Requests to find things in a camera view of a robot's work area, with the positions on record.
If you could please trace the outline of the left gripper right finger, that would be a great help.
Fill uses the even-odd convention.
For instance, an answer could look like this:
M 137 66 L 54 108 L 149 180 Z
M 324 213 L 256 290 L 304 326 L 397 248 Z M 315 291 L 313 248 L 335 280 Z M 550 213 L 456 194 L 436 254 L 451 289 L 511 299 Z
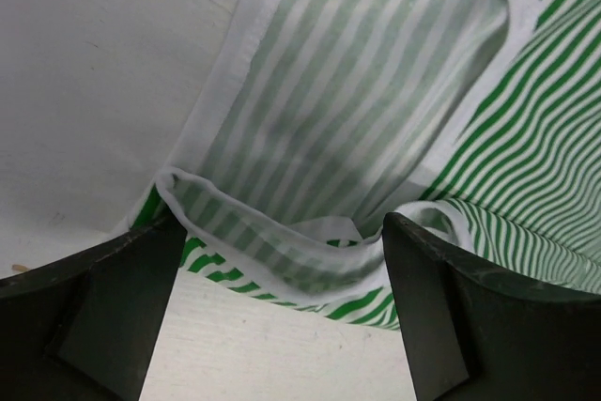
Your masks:
M 600 299 L 388 214 L 383 249 L 420 400 L 596 400 Z

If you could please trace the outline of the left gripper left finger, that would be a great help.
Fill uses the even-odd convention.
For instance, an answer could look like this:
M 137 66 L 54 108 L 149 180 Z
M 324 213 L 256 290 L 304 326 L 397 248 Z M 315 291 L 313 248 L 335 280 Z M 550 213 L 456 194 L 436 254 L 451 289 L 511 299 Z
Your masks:
M 166 213 L 2 279 L 2 399 L 139 399 L 185 237 Z

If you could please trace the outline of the green striped tank top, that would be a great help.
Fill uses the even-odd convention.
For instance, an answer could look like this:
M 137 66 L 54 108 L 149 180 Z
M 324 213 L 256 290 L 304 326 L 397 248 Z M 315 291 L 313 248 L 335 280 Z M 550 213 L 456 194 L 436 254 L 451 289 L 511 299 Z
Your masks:
M 600 0 L 239 0 L 128 225 L 180 264 L 394 330 L 400 213 L 497 265 L 600 290 Z

